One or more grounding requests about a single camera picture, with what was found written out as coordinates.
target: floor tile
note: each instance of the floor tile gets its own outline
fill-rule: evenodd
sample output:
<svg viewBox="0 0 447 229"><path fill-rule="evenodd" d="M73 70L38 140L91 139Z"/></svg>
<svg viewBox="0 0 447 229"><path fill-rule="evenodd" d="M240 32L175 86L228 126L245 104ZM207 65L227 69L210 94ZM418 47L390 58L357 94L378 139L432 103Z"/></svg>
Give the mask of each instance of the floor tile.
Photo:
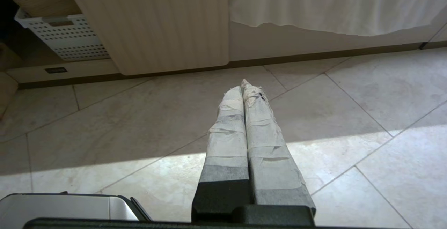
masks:
<svg viewBox="0 0 447 229"><path fill-rule="evenodd" d="M191 205L205 162L207 135L104 189L134 197L155 221L191 221Z"/></svg>
<svg viewBox="0 0 447 229"><path fill-rule="evenodd" d="M17 88L18 83L16 80L11 78L6 72L0 72L0 121L9 102L13 100Z"/></svg>
<svg viewBox="0 0 447 229"><path fill-rule="evenodd" d="M447 227L446 141L444 104L359 164L414 228Z"/></svg>
<svg viewBox="0 0 447 229"><path fill-rule="evenodd" d="M390 139L326 75L281 95L270 105L310 193Z"/></svg>
<svg viewBox="0 0 447 229"><path fill-rule="evenodd" d="M327 74L392 135L447 100L447 49L357 56Z"/></svg>
<svg viewBox="0 0 447 229"><path fill-rule="evenodd" d="M349 57L289 62L266 65L265 68L273 73L287 90L290 90L319 76L347 59Z"/></svg>
<svg viewBox="0 0 447 229"><path fill-rule="evenodd" d="M30 192L27 138L22 135L0 143L0 199L12 193Z"/></svg>
<svg viewBox="0 0 447 229"><path fill-rule="evenodd" d="M312 199L318 226L409 228L356 168L325 186Z"/></svg>
<svg viewBox="0 0 447 229"><path fill-rule="evenodd" d="M150 78L145 77L129 80L102 81L74 85L79 108L86 108L121 91L148 81L149 79Z"/></svg>
<svg viewBox="0 0 447 229"><path fill-rule="evenodd" d="M34 190L94 193L196 140L244 78L284 92L263 67L162 76L29 133Z"/></svg>
<svg viewBox="0 0 447 229"><path fill-rule="evenodd" d="M77 110L72 86L19 90L0 122L0 142L23 135Z"/></svg>

